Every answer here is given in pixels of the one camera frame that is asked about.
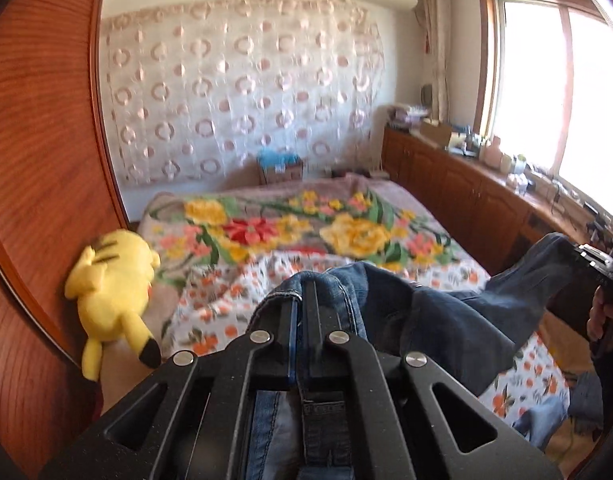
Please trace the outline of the right hand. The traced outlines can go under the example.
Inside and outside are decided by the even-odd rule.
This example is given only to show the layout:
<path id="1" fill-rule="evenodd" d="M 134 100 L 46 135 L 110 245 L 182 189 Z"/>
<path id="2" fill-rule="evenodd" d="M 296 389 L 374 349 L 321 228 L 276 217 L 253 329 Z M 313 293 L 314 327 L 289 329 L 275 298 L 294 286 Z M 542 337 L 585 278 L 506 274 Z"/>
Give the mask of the right hand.
<path id="1" fill-rule="evenodd" d="M 613 348 L 613 332 L 610 336 L 605 336 L 605 325 L 609 321 L 613 321 L 613 304 L 606 299 L 604 289 L 599 286 L 595 290 L 587 320 L 587 336 L 591 341 L 604 339 L 607 342 L 607 350 Z"/>

